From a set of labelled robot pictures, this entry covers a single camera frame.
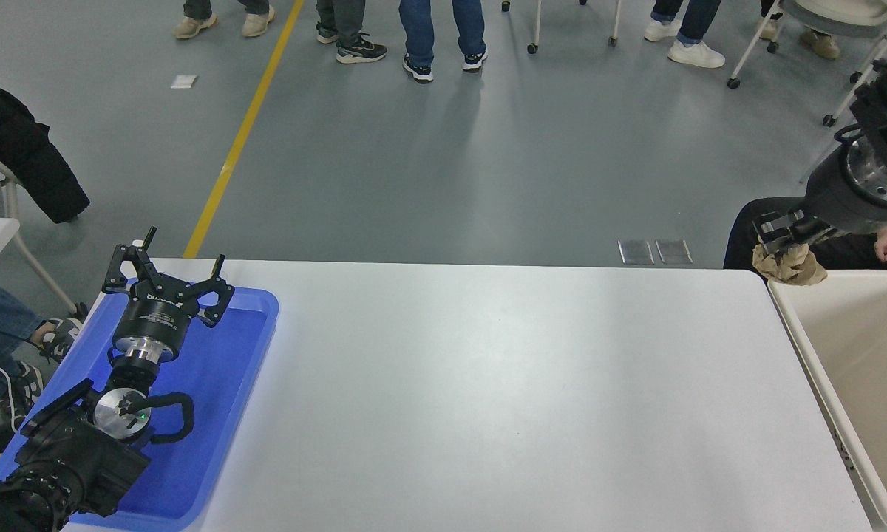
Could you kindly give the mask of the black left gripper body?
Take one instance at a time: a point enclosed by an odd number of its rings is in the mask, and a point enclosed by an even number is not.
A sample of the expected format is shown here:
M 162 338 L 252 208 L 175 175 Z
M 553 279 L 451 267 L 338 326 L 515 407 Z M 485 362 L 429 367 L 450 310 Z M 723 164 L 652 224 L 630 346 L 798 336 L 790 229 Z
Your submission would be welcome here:
M 129 349 L 143 338 L 163 349 L 180 349 L 192 318 L 198 313 L 197 297 L 189 293 L 156 294 L 147 285 L 130 287 L 129 302 L 112 338 L 116 349 Z

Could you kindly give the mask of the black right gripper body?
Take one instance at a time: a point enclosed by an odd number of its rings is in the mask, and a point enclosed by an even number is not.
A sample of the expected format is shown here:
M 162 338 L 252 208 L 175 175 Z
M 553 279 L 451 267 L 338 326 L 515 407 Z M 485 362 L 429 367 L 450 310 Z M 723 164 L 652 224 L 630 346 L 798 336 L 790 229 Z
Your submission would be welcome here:
M 805 212 L 844 233 L 887 226 L 887 158 L 873 147 L 838 147 L 809 175 Z

